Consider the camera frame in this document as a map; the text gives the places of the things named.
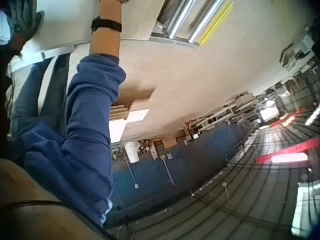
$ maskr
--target person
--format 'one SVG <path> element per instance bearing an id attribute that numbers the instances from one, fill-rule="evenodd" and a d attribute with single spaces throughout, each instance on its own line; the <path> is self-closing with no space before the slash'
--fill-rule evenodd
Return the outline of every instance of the person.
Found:
<path id="1" fill-rule="evenodd" d="M 14 49 L 14 54 L 7 54 L 8 60 L 1 63 L 1 85 L 3 65 L 19 54 L 40 26 L 44 15 L 36 13 L 36 4 L 36 0 L 9 1 L 6 13 L 13 39 L 6 48 Z M 15 16 L 24 16 L 27 24 Z M 99 17 L 121 24 L 121 1 L 100 0 Z M 1 48 L 1 56 L 6 48 Z M 13 105 L 10 146 L 2 145 L 10 153 L 2 156 L 10 160 L 0 160 L 1 226 L 10 232 L 10 239 L 101 239 L 92 226 L 103 227 L 112 208 L 109 115 L 126 79 L 119 53 L 120 32 L 99 27 L 66 99 L 70 55 L 60 56 L 40 115 L 38 96 L 51 59 L 32 67 Z M 8 84 L 1 87 L 1 96 L 6 89 Z"/>

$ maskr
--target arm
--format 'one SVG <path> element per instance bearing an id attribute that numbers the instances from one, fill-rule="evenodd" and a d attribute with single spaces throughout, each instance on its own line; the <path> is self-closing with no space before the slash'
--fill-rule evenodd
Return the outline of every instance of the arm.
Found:
<path id="1" fill-rule="evenodd" d="M 102 0 L 100 4 L 101 18 L 119 22 L 121 11 L 119 0 Z M 119 67 L 119 48 L 118 32 L 98 29 L 93 34 L 92 55 L 81 61 L 69 87 L 67 139 L 62 146 L 68 166 L 65 176 L 70 176 L 70 183 L 81 189 L 83 198 L 90 198 L 103 214 L 108 210 L 113 184 L 109 115 L 126 79 Z"/>

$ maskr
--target blue wall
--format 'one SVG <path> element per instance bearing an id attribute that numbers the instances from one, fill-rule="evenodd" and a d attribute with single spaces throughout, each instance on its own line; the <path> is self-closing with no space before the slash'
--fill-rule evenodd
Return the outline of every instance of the blue wall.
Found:
<path id="1" fill-rule="evenodd" d="M 153 160 L 149 153 L 141 157 L 139 163 L 130 165 L 139 189 L 135 189 L 128 166 L 123 164 L 114 173 L 113 210 L 108 216 L 109 223 L 143 213 L 218 172 L 226 164 L 225 155 L 247 133 L 244 125 L 224 125 L 206 132 L 187 146 L 181 141 L 170 149 L 157 147 L 159 156 L 172 154 L 173 159 L 167 157 L 166 163 L 175 186 L 170 182 L 164 162 Z"/>

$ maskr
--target hand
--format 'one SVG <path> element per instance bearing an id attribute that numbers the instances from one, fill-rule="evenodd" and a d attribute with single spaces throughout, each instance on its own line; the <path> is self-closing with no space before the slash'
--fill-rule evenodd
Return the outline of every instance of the hand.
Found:
<path id="1" fill-rule="evenodd" d="M 45 15 L 43 11 L 37 12 L 37 0 L 9 0 L 4 12 L 11 39 L 19 37 L 23 45 L 36 34 Z"/>

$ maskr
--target glove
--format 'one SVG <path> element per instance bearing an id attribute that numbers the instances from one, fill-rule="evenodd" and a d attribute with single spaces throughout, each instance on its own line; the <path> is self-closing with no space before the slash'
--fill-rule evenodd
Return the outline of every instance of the glove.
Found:
<path id="1" fill-rule="evenodd" d="M 11 39 L 19 36 L 24 44 L 38 31 L 45 12 L 37 12 L 37 0 L 9 0 L 4 9 L 10 28 Z"/>

